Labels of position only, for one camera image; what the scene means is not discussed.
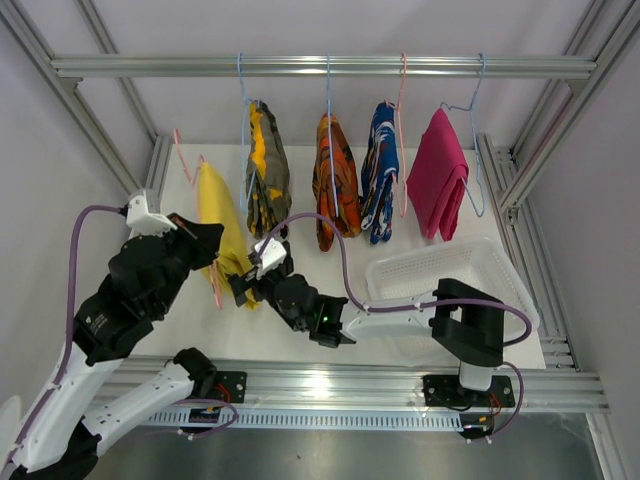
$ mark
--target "white wall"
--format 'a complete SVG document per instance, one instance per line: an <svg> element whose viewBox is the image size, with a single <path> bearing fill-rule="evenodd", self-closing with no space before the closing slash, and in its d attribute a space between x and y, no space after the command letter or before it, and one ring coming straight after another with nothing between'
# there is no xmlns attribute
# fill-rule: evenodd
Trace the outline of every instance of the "white wall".
<svg viewBox="0 0 640 480"><path fill-rule="evenodd" d="M0 85L0 404L18 394L27 408L62 346L75 218L126 194L2 23ZM78 300L126 234L122 217L95 215L81 235Z"/></svg>
<svg viewBox="0 0 640 480"><path fill-rule="evenodd" d="M95 45L73 0L23 0L56 53L93 53ZM561 54L590 0L295 0L95 1L121 53L523 55ZM96 109L116 112L113 92L87 79ZM235 78L135 79L158 128L179 127L185 142L240 141L242 98ZM323 78L247 80L249 95L262 98L278 119L286 144L315 144L325 111ZM409 79L405 90L405 144L417 146L441 101L468 105L474 79ZM499 145L515 141L544 80L485 83L478 98L478 127ZM339 78L333 111L352 145L366 145L375 106L395 100L399 79ZM122 122L126 106L105 125L127 152L135 145ZM471 146L468 114L452 112L463 144Z"/></svg>
<svg viewBox="0 0 640 480"><path fill-rule="evenodd" d="M640 44L534 192L582 368L598 372L640 476Z"/></svg>

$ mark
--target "plastic basket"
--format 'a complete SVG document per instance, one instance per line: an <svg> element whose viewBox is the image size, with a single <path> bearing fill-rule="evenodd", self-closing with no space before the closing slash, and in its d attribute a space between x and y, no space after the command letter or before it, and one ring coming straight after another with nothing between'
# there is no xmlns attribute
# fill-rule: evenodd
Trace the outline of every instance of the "plastic basket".
<svg viewBox="0 0 640 480"><path fill-rule="evenodd" d="M369 295L374 300L411 297L434 290L441 278L455 278L527 314L534 331L540 317L515 268L495 240L467 237L412 250L371 263L366 270ZM505 313L505 340L524 332L522 320ZM390 338L403 364L434 365L443 349L425 337Z"/></svg>

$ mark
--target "blue patterned cloth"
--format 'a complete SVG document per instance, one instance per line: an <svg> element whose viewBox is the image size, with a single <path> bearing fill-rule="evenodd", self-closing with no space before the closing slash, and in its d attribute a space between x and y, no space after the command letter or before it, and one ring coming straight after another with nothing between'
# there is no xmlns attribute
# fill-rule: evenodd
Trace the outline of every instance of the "blue patterned cloth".
<svg viewBox="0 0 640 480"><path fill-rule="evenodd" d="M362 165L362 229L371 227L371 243L391 238L393 179L398 176L394 108L382 102L371 120L367 156Z"/></svg>

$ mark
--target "blue wire hanger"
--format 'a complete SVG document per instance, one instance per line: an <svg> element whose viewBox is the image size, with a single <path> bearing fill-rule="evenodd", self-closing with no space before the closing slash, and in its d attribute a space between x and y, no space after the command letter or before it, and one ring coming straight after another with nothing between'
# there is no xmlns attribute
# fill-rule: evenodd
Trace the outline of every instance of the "blue wire hanger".
<svg viewBox="0 0 640 480"><path fill-rule="evenodd" d="M467 108L464 108L464 107L457 107L455 105L449 105L445 102L442 102L440 104L440 108L446 107L447 110L462 110L463 112L470 113L471 133L473 135L473 147L476 152L476 182L478 183L478 186L480 187L480 193L482 194L482 210L478 210L476 202L473 200L473 196L471 196L471 192L469 191L469 187L467 186L467 182L465 182L464 180L462 182L464 183L464 189L467 191L467 195L469 196L471 205L473 206L473 209L475 210L478 218L484 215L485 205L486 205L485 203L486 193L485 193L484 183L481 181L481 175L480 175L480 152L478 148L478 138L476 134L476 117L475 117L476 98L478 97L478 92L480 91L480 85L482 84L482 79L484 78L484 73L487 67L487 59L484 53L480 54L480 61L482 62L482 70L480 72L480 78L478 79L478 84L476 85L476 89L473 92L473 96L471 97L471 103L469 104L469 106Z"/></svg>
<svg viewBox="0 0 640 480"><path fill-rule="evenodd" d="M245 194L245 188L247 184L247 165L249 164L249 157L245 153L245 134L247 128L247 117L249 115L249 105L253 100L247 95L247 89L244 85L244 78L242 76L242 52L238 53L237 59L238 66L238 78L240 79L240 88L242 89L242 103L243 103L243 111L242 111L242 130L241 130L241 138L242 138L242 184L240 185L240 211L244 214L249 212L249 198L251 197L251 192L253 191L253 184L256 179L256 171L253 171L251 175L251 184L249 185L249 191Z"/></svg>
<svg viewBox="0 0 640 480"><path fill-rule="evenodd" d="M333 166L333 140L331 138L331 56L327 54L327 128L329 130L329 160L331 161L331 185L333 186L333 204L336 217L340 216L338 209L338 190L336 189L336 173Z"/></svg>

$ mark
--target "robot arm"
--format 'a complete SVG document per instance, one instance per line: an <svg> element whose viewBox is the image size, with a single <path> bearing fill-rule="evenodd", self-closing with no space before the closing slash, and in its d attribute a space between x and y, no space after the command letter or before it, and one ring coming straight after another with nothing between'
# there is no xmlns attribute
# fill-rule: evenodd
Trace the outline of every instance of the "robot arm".
<svg viewBox="0 0 640 480"><path fill-rule="evenodd" d="M294 331L309 332L309 339L326 347L353 344L381 336L431 337L460 359L460 385L487 391L493 369L503 363L504 311L477 305L452 305L394 311L393 307L436 300L478 299L500 302L454 279L441 279L438 288L420 296L367 302L363 310L343 297L322 295L300 274L293 274L288 242L272 239L262 255L262 242L250 256L255 265L242 277L230 278L236 304L246 292L266 300ZM451 317L460 308L461 321Z"/></svg>
<svg viewBox="0 0 640 480"><path fill-rule="evenodd" d="M158 410L206 395L216 369L196 349L183 350L153 380L115 402L85 413L94 396L163 320L191 270L217 257L222 225L199 225L177 214L154 213L146 191L134 195L127 224L141 236L109 261L98 292L73 322L71 355L54 385L63 355L27 414L27 436L12 458L17 478L84 478L113 443Z"/></svg>

